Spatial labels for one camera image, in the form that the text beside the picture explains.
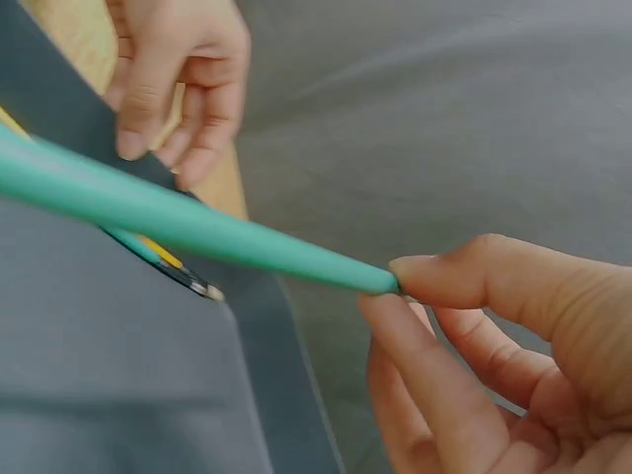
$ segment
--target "dark gray fabric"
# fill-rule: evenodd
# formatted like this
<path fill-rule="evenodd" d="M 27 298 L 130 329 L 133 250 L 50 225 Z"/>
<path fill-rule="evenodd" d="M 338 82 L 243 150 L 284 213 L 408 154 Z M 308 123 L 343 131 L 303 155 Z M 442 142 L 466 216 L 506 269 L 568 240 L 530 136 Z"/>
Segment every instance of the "dark gray fabric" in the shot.
<path fill-rule="evenodd" d="M 17 0 L 0 2 L 0 27 L 0 104 L 21 125 L 173 188 L 154 157 L 117 157 L 113 112 Z M 0 210 L 0 279 L 11 283 L 0 320 L 3 473 L 340 472 L 274 276 L 178 253 L 231 312 L 97 229 L 1 201 Z"/>
<path fill-rule="evenodd" d="M 632 261 L 629 1 L 239 3 L 256 220 L 378 265 L 485 232 Z M 290 294 L 350 472 L 381 472 L 355 297 Z"/>

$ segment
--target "teal rubber tube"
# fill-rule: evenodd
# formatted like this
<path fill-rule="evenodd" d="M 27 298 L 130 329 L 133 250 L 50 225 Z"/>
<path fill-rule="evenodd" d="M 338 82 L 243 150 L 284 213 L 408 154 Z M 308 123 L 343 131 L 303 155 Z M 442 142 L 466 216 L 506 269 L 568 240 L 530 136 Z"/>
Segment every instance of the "teal rubber tube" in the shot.
<path fill-rule="evenodd" d="M 0 126 L 0 193 L 146 235 L 214 259 L 369 294 L 397 292 L 393 274 Z"/>

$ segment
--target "wooden surface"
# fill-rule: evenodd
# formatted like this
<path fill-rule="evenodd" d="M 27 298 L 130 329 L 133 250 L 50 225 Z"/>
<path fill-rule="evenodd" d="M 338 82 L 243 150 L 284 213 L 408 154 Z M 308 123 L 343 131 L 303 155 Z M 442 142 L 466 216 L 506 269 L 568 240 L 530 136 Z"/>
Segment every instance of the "wooden surface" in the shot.
<path fill-rule="evenodd" d="M 97 92 L 103 93 L 116 58 L 114 31 L 103 0 L 24 1 L 39 24 L 88 83 Z M 165 132 L 178 122 L 177 105 Z M 239 218 L 247 217 L 234 148 L 226 153 L 211 176 L 194 191 L 201 200 L 218 210 Z"/>

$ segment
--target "gray fabric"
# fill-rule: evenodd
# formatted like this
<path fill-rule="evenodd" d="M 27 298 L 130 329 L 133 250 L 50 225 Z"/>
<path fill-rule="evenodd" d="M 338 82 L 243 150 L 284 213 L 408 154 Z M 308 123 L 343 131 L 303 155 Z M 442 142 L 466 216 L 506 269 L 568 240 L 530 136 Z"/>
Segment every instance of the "gray fabric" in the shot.
<path fill-rule="evenodd" d="M 629 1 L 240 4 L 255 220 L 380 265 L 491 231 L 632 261 Z M 355 297 L 290 288 L 350 472 L 383 472 Z"/>
<path fill-rule="evenodd" d="M 95 227 L 0 222 L 0 472 L 273 472 L 228 306 Z"/>

